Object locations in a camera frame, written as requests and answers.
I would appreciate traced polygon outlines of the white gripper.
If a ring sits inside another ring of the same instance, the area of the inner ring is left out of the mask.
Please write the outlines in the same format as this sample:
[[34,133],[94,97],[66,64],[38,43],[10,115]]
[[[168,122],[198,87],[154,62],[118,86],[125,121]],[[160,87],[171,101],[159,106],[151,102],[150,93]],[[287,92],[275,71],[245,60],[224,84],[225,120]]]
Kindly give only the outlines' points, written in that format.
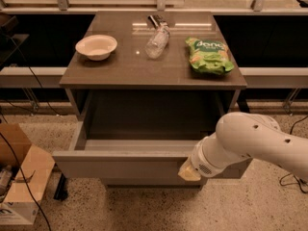
[[199,181],[201,175],[212,178],[237,162],[237,154],[227,151],[216,136],[209,136],[196,144],[191,160],[180,166],[178,175],[185,181]]

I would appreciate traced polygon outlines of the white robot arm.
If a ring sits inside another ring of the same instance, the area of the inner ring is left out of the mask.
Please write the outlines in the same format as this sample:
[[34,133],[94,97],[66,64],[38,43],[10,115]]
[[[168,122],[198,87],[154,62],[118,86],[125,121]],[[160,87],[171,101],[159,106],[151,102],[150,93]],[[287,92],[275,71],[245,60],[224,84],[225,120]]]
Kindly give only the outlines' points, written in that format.
[[186,181],[212,178],[248,159],[272,163],[308,180],[308,140],[282,132],[268,115],[241,112],[222,116],[216,131],[195,145],[178,175]]

